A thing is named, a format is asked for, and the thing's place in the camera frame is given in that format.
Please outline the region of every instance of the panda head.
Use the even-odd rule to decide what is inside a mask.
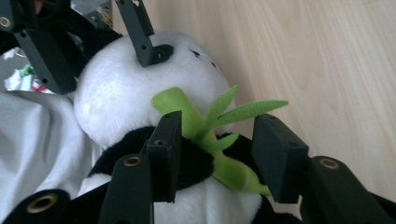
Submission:
[[[154,46],[174,48],[167,61],[142,67],[125,36],[96,53],[80,76],[76,116],[81,128],[102,147],[113,146],[132,130],[155,126],[161,115],[150,99],[160,91],[181,88],[204,115],[229,88],[215,63],[189,36],[167,30],[150,38]]]

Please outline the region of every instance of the panda plush toy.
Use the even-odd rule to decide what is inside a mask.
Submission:
[[[105,150],[83,181],[82,195],[111,180],[117,159],[138,153],[161,116],[182,111],[182,153],[175,203],[155,203],[155,223],[301,223],[274,212],[268,188],[249,152],[251,141],[230,133],[230,122],[284,105],[258,102],[235,108],[226,78],[204,49],[176,31],[159,31],[153,46],[170,45],[163,63],[142,67],[128,36],[96,33],[93,55],[75,92],[81,128]]]

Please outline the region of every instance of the light wood surface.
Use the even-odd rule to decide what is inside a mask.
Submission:
[[[273,114],[310,155],[346,163],[396,202],[396,1],[147,0],[155,29],[209,51],[236,102],[286,99]],[[115,15],[117,30],[122,30]],[[237,126],[251,134],[252,122]]]

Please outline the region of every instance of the gray fabric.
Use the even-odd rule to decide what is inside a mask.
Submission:
[[[80,129],[71,100],[0,91],[0,108],[0,222],[43,189],[76,197],[100,149]]]

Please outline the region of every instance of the wooden table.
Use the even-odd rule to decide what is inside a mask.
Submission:
[[[155,29],[209,51],[236,102],[286,99],[273,114],[310,155],[346,163],[396,202],[396,1],[147,0]],[[120,16],[114,16],[121,31]],[[237,131],[251,135],[252,121]]]

